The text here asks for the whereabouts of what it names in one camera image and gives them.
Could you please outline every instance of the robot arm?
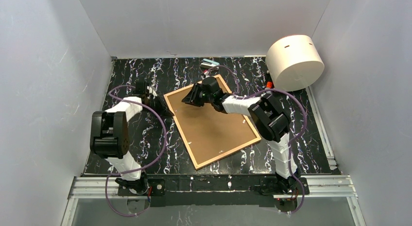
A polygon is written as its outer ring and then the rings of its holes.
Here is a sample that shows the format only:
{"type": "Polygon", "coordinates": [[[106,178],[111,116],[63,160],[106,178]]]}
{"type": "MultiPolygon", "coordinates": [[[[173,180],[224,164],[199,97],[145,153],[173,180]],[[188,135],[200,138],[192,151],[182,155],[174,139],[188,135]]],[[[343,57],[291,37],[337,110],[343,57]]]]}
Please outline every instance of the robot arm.
{"type": "Polygon", "coordinates": [[[237,113],[251,117],[260,135],[268,141],[276,159],[276,173],[286,179],[287,183],[290,183],[289,161],[292,172],[297,171],[293,157],[289,160],[288,142],[291,119],[272,94],[244,99],[223,93],[216,79],[207,77],[201,84],[196,83],[182,102],[194,106],[211,103],[219,112],[237,113]]]}
{"type": "MultiPolygon", "coordinates": [[[[153,108],[161,116],[173,116],[166,104],[146,82],[137,82],[132,95],[124,100],[138,102],[153,108]]],[[[106,111],[93,113],[90,135],[90,150],[109,161],[119,173],[138,169],[138,164],[129,152],[127,123],[143,111],[137,104],[120,102],[106,111]]],[[[123,180],[139,180],[141,171],[121,174],[123,180]]]]}

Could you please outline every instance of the marble pattern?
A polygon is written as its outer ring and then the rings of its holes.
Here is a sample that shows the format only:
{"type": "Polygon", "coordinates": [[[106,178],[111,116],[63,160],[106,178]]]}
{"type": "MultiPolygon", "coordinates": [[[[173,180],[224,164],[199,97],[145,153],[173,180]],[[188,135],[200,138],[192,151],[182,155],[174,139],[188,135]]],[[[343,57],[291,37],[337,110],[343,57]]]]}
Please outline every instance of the marble pattern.
{"type": "MultiPolygon", "coordinates": [[[[264,73],[267,70],[264,58],[212,59],[234,71],[240,83],[240,95],[250,95],[263,89],[264,73]]],[[[201,58],[118,59],[115,60],[108,89],[118,85],[133,84],[136,79],[145,79],[152,84],[158,94],[165,94],[201,80],[199,68],[201,60],[201,58]]],[[[236,83],[233,76],[226,70],[220,70],[219,74],[234,91],[236,83]]],[[[123,88],[115,94],[125,97],[130,92],[130,88],[123,88]]],[[[304,174],[329,174],[330,168],[308,95],[305,90],[295,91],[293,95],[303,104],[308,116],[308,127],[303,138],[292,145],[295,162],[304,174]]],[[[280,94],[276,97],[290,114],[291,131],[297,134],[303,120],[299,108],[289,97],[280,94]]],[[[116,103],[107,96],[103,110],[113,107],[116,103]]],[[[143,112],[129,121],[130,153],[142,165],[151,162],[162,147],[163,132],[160,123],[156,120],[154,115],[143,112]]],[[[275,159],[264,139],[196,171],[174,121],[166,119],[164,122],[167,127],[168,147],[161,160],[146,170],[149,174],[270,174],[275,171],[275,159]]],[[[113,166],[106,160],[90,154],[84,174],[108,174],[112,171],[113,166]]]]}

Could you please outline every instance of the white wall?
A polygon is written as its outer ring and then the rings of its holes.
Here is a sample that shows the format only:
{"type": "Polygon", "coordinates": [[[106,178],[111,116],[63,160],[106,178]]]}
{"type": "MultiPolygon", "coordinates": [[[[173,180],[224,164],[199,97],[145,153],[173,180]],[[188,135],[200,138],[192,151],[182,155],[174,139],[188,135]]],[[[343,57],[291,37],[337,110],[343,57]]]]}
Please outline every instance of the white wall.
{"type": "Polygon", "coordinates": [[[117,57],[266,55],[312,36],[329,0],[80,0],[117,57]]]}
{"type": "Polygon", "coordinates": [[[0,0],[0,225],[60,225],[110,65],[78,0],[0,0]]]}
{"type": "Polygon", "coordinates": [[[314,93],[366,223],[411,225],[412,0],[331,0],[314,93]]]}

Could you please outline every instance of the cork board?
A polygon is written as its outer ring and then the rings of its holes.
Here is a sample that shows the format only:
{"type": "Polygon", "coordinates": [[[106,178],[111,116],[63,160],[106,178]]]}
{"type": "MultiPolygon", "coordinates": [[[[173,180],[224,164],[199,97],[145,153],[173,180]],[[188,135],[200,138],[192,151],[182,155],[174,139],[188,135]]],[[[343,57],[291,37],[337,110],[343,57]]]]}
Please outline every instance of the cork board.
{"type": "MultiPolygon", "coordinates": [[[[215,76],[224,92],[231,93],[220,75],[215,76]]],[[[217,112],[211,104],[195,107],[182,102],[193,85],[165,94],[169,109],[195,169],[233,154],[261,140],[249,118],[217,112]]]]}

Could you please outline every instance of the white cylindrical container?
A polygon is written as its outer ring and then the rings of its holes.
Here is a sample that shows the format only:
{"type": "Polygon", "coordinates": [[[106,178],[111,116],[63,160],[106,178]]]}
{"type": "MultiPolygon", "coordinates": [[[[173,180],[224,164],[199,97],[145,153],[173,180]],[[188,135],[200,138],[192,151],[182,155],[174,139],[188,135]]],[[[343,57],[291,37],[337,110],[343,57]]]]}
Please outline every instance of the white cylindrical container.
{"type": "Polygon", "coordinates": [[[296,91],[313,84],[325,66],[307,35],[290,35],[275,42],[266,55],[275,88],[296,91]]]}

